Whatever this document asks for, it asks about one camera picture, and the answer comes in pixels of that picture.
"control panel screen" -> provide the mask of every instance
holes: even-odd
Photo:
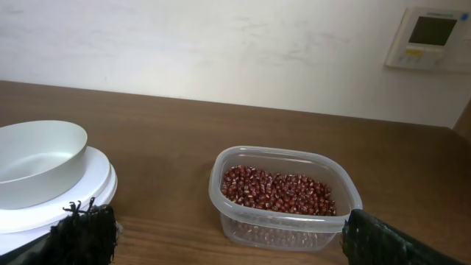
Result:
[[[455,19],[420,16],[409,43],[444,46],[455,24]]]

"brown wooden countertop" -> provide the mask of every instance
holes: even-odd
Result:
[[[471,146],[448,128],[0,82],[0,126],[40,119],[80,124],[115,166],[118,265],[347,263],[337,242],[311,254],[224,236],[208,181],[216,156],[237,145],[334,159],[366,211],[471,263]]]

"fuzzy black material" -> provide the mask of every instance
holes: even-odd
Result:
[[[86,211],[71,202],[72,214],[51,227],[42,250],[23,265],[108,265],[114,258],[116,220],[109,205],[96,207],[90,200]]]
[[[345,222],[342,249],[350,265],[462,265],[358,209]]]

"clear plastic container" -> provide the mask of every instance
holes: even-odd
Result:
[[[221,192],[224,173],[233,166],[271,173],[306,174],[332,188],[338,216],[309,216],[259,210],[235,204]],[[274,250],[318,251],[341,232],[350,211],[362,209],[360,195],[346,171],[322,155],[256,146],[235,146],[216,159],[209,196],[221,212],[226,236],[234,242]]]

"red bean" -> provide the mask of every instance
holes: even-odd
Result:
[[[283,213],[335,216],[331,187],[305,174],[275,174],[236,166],[223,176],[221,192],[246,207]]]

